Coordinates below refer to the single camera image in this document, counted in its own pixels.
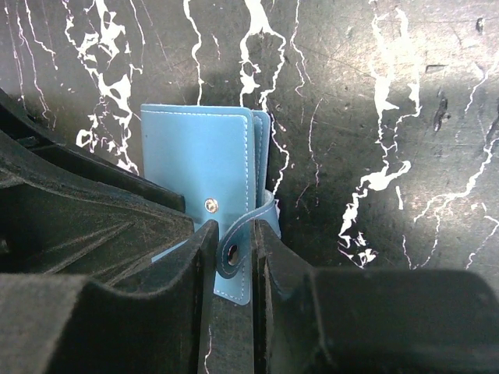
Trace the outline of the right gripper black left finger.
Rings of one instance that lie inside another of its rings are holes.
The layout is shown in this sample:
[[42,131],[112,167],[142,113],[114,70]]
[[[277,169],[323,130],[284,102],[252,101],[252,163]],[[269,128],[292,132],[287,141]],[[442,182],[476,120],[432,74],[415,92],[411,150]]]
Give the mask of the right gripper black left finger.
[[2,275],[2,372],[198,373],[218,236],[207,221],[114,288],[85,276]]

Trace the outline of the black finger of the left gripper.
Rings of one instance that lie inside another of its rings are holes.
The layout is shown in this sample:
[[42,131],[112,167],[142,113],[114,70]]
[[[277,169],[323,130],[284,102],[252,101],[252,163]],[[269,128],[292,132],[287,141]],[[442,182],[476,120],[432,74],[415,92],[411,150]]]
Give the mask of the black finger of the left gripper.
[[186,211],[183,196],[66,142],[36,121],[5,91],[1,92],[1,130],[30,152],[75,175],[131,192],[181,213]]
[[115,285],[187,239],[184,213],[61,169],[1,135],[1,271]]

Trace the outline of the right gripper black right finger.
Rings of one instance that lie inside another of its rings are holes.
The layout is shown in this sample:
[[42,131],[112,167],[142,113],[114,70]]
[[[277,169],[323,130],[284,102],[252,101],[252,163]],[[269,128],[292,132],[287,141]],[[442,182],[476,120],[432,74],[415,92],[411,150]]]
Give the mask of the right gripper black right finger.
[[255,221],[257,373],[495,373],[498,301],[460,270],[342,270]]

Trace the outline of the blue leather card holder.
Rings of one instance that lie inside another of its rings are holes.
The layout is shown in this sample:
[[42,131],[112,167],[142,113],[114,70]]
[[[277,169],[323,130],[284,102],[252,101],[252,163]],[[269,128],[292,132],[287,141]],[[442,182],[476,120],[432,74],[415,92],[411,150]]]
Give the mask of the blue leather card holder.
[[267,190],[271,119],[244,107],[142,104],[146,180],[183,196],[195,229],[219,227],[214,293],[237,305],[251,299],[250,225],[281,233]]

